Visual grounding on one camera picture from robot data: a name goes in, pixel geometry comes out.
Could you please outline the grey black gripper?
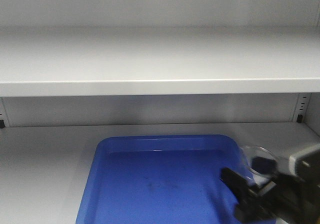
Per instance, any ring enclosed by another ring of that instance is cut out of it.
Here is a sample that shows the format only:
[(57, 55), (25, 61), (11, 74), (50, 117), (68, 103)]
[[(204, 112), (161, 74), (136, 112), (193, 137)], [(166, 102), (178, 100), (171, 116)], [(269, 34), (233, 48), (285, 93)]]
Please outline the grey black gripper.
[[(272, 177), (273, 186), (263, 195), (264, 203), (238, 203), (234, 217), (241, 223), (256, 223), (280, 218), (289, 224), (320, 222), (320, 145), (307, 144), (288, 149), (279, 158)], [(235, 197), (258, 197), (259, 187), (228, 167), (220, 170), (220, 180)]]

